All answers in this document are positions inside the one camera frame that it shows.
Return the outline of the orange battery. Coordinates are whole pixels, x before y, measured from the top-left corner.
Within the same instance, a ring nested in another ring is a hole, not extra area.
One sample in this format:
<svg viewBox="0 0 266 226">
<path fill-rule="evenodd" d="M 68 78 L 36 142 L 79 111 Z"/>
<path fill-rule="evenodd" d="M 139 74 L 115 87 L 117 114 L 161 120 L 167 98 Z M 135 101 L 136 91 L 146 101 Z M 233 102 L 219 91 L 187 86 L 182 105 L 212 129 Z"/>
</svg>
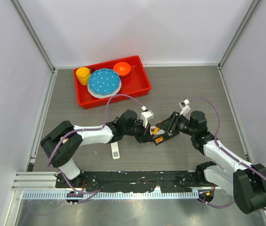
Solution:
<svg viewBox="0 0 266 226">
<path fill-rule="evenodd" d="M 163 141 L 163 137 L 158 137 L 157 139 L 155 139 L 155 143 L 160 143 Z"/>
</svg>

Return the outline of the black remote control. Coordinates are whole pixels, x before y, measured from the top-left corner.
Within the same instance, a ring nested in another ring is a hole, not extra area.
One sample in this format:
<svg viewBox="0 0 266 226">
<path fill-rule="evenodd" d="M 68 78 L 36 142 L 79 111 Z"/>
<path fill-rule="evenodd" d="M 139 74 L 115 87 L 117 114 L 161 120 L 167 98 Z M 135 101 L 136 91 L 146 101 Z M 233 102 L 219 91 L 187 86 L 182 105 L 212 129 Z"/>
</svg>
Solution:
<svg viewBox="0 0 266 226">
<path fill-rule="evenodd" d="M 169 140 L 169 139 L 171 139 L 171 138 L 173 138 L 173 137 L 175 137 L 175 136 L 177 136 L 177 135 L 179 135 L 180 134 L 180 132 L 175 132 L 175 133 L 172 133 L 172 135 L 167 135 L 167 134 L 163 134 L 163 135 L 158 135 L 158 134 L 156 134 L 156 135 L 153 135 L 152 134 L 152 131 L 153 131 L 153 129 L 154 129 L 155 127 L 151 127 L 150 128 L 150 134 L 151 134 L 151 136 L 152 136 L 152 138 L 153 138 L 153 143 L 155 144 L 155 145 L 159 145 L 159 144 L 161 144 L 161 143 L 163 143 L 163 142 L 165 142 L 165 141 L 167 141 L 167 140 Z M 160 143 L 155 143 L 155 139 L 157 139 L 158 137 L 163 137 L 164 139 L 163 139 L 163 141 L 162 142 L 160 142 Z"/>
</svg>

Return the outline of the orange handled screwdriver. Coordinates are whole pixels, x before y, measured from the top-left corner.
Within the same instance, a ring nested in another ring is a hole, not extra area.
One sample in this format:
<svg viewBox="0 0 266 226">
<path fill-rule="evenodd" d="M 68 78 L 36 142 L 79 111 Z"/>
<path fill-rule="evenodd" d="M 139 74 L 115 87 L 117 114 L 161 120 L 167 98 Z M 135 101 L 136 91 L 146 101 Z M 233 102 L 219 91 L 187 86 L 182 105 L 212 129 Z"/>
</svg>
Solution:
<svg viewBox="0 0 266 226">
<path fill-rule="evenodd" d="M 155 128 L 153 129 L 153 131 L 152 131 L 152 134 L 153 134 L 153 135 L 156 135 L 159 131 L 160 131 L 160 129 L 157 128 L 157 127 L 155 127 Z"/>
</svg>

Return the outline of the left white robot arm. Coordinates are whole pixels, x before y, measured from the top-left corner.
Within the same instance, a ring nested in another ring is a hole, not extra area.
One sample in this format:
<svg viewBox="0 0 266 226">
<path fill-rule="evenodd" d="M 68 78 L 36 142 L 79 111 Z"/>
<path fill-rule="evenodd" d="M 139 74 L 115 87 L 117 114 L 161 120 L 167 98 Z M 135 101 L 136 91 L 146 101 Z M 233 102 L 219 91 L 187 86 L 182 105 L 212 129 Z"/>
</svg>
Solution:
<svg viewBox="0 0 266 226">
<path fill-rule="evenodd" d="M 82 184 L 83 177 L 72 157 L 79 147 L 97 143 L 111 144 L 124 136 L 135 137 L 139 143 L 151 142 L 149 120 L 152 118 L 154 113 L 149 110 L 144 110 L 139 119 L 135 111 L 126 110 L 114 121 L 100 126 L 80 127 L 70 121 L 63 121 L 41 140 L 40 146 L 49 164 L 62 172 L 71 187 L 77 188 Z"/>
</svg>

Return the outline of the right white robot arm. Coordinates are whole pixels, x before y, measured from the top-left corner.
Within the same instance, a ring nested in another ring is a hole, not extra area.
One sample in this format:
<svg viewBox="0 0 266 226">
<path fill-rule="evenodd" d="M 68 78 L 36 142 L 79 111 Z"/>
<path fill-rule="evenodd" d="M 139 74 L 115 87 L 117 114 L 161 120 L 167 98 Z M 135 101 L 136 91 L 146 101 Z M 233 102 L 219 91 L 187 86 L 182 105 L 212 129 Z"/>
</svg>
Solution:
<svg viewBox="0 0 266 226">
<path fill-rule="evenodd" d="M 243 160 L 208 130 L 207 119 L 201 111 L 193 111 L 190 118 L 173 112 L 156 127 L 164 134 L 156 144 L 166 141 L 172 135 L 184 133 L 191 137 L 193 147 L 212 159 L 204 164 L 204 169 L 195 174 L 200 186 L 213 183 L 233 197 L 235 204 L 245 214 L 266 207 L 266 168 L 262 164 L 252 164 Z"/>
</svg>

